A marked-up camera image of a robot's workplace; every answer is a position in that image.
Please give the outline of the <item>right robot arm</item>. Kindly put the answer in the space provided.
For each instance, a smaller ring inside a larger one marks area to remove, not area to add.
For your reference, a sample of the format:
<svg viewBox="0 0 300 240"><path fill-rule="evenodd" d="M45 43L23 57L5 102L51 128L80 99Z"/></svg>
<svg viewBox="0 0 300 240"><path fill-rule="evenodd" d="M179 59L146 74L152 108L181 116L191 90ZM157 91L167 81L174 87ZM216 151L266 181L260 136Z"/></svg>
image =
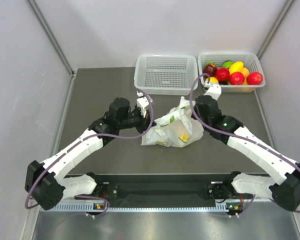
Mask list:
<svg viewBox="0 0 300 240"><path fill-rule="evenodd" d="M195 99L193 117L203 122L204 130L214 139L237 150L267 173L267 176L260 176L233 171L219 188L221 197L250 194L272 199L287 211L297 210L300 205L300 162L275 151L236 118L222 114L212 96L200 95Z"/></svg>

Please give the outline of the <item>white plastic bag with fruit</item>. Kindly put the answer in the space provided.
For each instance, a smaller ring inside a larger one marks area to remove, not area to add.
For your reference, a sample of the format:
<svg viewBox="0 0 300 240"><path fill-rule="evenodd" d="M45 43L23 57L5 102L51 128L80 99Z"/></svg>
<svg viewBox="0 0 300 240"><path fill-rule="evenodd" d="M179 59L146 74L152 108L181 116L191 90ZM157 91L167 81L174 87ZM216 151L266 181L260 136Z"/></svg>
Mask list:
<svg viewBox="0 0 300 240"><path fill-rule="evenodd" d="M142 146L184 148L203 137L204 128L192 118L190 101L181 97L179 105L154 121L155 126L142 137Z"/></svg>

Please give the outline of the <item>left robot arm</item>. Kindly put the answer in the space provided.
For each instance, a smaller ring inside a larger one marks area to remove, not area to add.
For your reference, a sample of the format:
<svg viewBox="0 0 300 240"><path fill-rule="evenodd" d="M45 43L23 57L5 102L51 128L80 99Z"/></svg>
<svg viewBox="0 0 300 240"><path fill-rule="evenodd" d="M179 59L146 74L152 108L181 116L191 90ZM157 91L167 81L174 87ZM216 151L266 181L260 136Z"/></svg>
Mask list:
<svg viewBox="0 0 300 240"><path fill-rule="evenodd" d="M134 108L126 98L115 98L108 111L71 144L42 162L34 160L28 165L26 200L33 198L44 210L51 210L60 201L78 195L99 198L104 187L92 173L77 177L67 174L112 140L121 139L121 130L135 128L140 137L145 135L154 125L153 116L153 100L149 96L138 97Z"/></svg>

